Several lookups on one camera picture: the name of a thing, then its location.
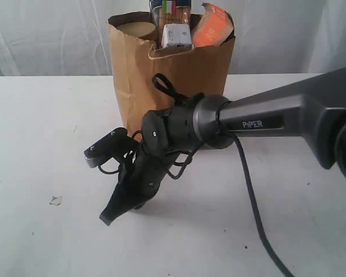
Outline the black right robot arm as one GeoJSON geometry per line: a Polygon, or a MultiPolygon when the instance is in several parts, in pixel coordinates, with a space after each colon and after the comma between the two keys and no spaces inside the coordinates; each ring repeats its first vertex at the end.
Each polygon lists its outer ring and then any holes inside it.
{"type": "Polygon", "coordinates": [[[153,198],[179,155],[186,155],[184,169],[200,148],[224,149],[236,137],[303,137],[323,168],[337,164],[346,178],[346,67],[236,101],[189,98],[162,74],[153,84],[175,102],[143,116],[141,141],[109,142],[122,155],[118,183],[100,214],[105,224],[153,198]]]}

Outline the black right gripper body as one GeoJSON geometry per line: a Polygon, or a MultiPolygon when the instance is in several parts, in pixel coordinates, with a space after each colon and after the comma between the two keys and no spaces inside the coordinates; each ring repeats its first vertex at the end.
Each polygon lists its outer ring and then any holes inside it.
{"type": "Polygon", "coordinates": [[[120,186],[134,199],[154,198],[166,172],[159,158],[144,152],[130,154],[122,170],[120,186]]]}

